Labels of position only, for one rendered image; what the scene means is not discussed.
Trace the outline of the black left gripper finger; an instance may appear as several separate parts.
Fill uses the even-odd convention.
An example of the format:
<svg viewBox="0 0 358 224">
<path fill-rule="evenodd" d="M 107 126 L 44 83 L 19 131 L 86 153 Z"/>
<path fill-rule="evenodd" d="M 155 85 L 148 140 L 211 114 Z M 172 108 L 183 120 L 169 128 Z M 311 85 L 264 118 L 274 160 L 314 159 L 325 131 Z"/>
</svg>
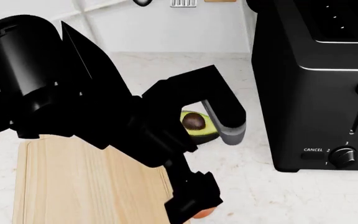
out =
<svg viewBox="0 0 358 224">
<path fill-rule="evenodd" d="M 183 154 L 163 166 L 173 190 L 173 197 L 164 204 L 170 224 L 184 224 L 198 212 L 223 203 L 214 175 L 192 172 Z"/>
</svg>

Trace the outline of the black left gripper finger with grey pad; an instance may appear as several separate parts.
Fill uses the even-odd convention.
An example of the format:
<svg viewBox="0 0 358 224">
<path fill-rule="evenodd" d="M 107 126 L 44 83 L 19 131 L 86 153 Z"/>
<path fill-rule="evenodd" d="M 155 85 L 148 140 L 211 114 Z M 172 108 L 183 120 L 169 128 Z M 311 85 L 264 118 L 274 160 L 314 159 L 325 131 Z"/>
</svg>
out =
<svg viewBox="0 0 358 224">
<path fill-rule="evenodd" d="M 224 143 L 238 145 L 246 131 L 246 111 L 214 65 L 160 80 L 143 95 L 179 121 L 184 106 L 202 102 Z"/>
</svg>

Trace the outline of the orange-red tomato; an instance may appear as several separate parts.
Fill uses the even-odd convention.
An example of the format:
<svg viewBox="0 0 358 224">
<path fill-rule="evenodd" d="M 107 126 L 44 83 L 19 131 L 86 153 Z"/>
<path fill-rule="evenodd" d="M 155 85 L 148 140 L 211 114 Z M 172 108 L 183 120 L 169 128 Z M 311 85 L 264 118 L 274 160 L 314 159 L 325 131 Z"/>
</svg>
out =
<svg viewBox="0 0 358 224">
<path fill-rule="evenodd" d="M 213 208 L 207 208 L 205 210 L 202 210 L 200 212 L 198 212 L 196 215 L 193 216 L 193 218 L 195 219 L 200 219 L 200 218 L 205 218 L 207 216 L 209 216 L 210 214 L 212 214 L 215 211 L 215 207 Z"/>
</svg>

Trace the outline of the halved avocado with pit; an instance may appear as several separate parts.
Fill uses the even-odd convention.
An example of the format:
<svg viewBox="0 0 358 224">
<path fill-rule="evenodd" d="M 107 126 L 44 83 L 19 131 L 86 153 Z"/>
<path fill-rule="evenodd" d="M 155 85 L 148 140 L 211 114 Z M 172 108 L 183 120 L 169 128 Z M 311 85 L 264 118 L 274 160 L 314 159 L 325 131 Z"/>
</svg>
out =
<svg viewBox="0 0 358 224">
<path fill-rule="evenodd" d="M 196 145 L 208 143 L 219 137 L 212 120 L 203 113 L 182 111 L 180 121 Z"/>
</svg>

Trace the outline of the light wooden cutting board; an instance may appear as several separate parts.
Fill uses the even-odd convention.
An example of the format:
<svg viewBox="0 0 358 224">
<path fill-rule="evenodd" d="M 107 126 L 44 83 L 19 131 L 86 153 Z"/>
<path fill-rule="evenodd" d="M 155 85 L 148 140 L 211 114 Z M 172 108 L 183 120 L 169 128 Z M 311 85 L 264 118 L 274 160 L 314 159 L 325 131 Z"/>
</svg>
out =
<svg viewBox="0 0 358 224">
<path fill-rule="evenodd" d="M 19 146 L 12 224 L 170 224 L 171 197 L 163 167 L 79 138 L 42 136 Z"/>
</svg>

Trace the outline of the black two-slot toaster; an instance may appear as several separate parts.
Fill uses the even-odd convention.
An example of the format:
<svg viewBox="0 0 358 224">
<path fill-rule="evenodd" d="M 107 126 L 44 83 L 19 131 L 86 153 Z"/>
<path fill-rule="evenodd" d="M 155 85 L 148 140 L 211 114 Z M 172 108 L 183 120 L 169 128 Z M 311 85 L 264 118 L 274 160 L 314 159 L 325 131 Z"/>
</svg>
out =
<svg viewBox="0 0 358 224">
<path fill-rule="evenodd" d="M 252 68 L 274 168 L 358 170 L 358 0 L 246 0 Z M 338 147 L 356 163 L 336 169 Z"/>
</svg>

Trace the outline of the black toaster dial knob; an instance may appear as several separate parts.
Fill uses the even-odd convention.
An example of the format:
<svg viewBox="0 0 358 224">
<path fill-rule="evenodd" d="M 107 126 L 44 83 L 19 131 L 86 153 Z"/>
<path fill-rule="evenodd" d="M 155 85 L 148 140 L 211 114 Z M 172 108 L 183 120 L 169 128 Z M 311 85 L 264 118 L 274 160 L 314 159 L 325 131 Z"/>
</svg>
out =
<svg viewBox="0 0 358 224">
<path fill-rule="evenodd" d="M 356 163 L 357 151 L 353 147 L 338 147 L 328 156 L 328 161 L 336 169 L 344 169 Z"/>
</svg>

